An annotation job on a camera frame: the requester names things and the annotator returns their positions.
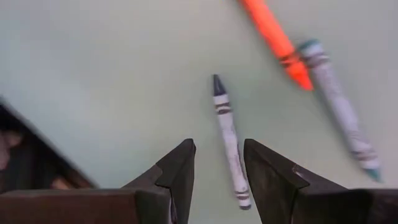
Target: crayon label stripe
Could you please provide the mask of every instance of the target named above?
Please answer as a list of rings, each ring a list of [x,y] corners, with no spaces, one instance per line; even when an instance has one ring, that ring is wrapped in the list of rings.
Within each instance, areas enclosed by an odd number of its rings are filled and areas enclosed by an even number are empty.
[[[291,66],[292,64],[300,62],[300,61],[301,61],[301,58],[299,57],[299,55],[296,52],[293,52],[289,55],[279,58],[279,62],[284,68],[287,68],[287,67]]]
[[[305,57],[304,60],[309,68],[316,68],[330,61],[329,56],[327,56],[324,52],[316,53],[311,57]]]
[[[222,114],[228,114],[231,112],[231,109],[221,109],[219,111],[217,111],[218,115],[222,115]]]
[[[245,190],[244,192],[235,191],[235,194],[247,194],[249,193],[249,189]]]
[[[222,104],[218,104],[218,105],[216,105],[216,109],[219,108],[219,107],[222,107],[222,106],[230,107],[231,105],[229,104],[229,102],[227,102],[227,103],[222,103]]]
[[[239,199],[239,200],[247,200],[250,197],[249,196],[236,196],[236,198]]]

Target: white table surface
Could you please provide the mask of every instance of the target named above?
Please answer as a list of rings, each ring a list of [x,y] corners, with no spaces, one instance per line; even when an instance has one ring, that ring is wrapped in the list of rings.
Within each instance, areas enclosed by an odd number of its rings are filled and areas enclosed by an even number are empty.
[[[239,140],[345,187],[398,187],[398,2],[268,0],[289,37],[320,39],[382,161],[361,172],[318,98],[278,65],[237,0],[5,0],[0,91],[101,187],[185,138],[197,145],[190,223],[260,223],[233,196],[211,98],[221,74]]]

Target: crayon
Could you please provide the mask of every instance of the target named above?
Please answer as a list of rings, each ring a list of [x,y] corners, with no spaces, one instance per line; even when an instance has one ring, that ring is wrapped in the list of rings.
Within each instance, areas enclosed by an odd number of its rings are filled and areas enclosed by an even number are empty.
[[[291,79],[304,90],[313,90],[307,68],[263,0],[241,0],[241,2]]]
[[[325,103],[331,109],[353,157],[369,176],[380,182],[380,162],[377,154],[362,132],[351,103],[341,90],[331,67],[329,56],[317,40],[309,40],[299,49],[312,71],[312,80],[318,84],[317,88],[324,96]]]
[[[243,168],[238,149],[238,138],[236,137],[232,109],[231,105],[229,104],[228,94],[225,91],[225,88],[218,75],[213,75],[213,85],[213,99],[218,121],[223,133],[225,151],[228,158],[229,169],[232,175],[235,195],[239,200],[240,208],[243,210],[248,210],[251,208],[249,185],[243,174]]]

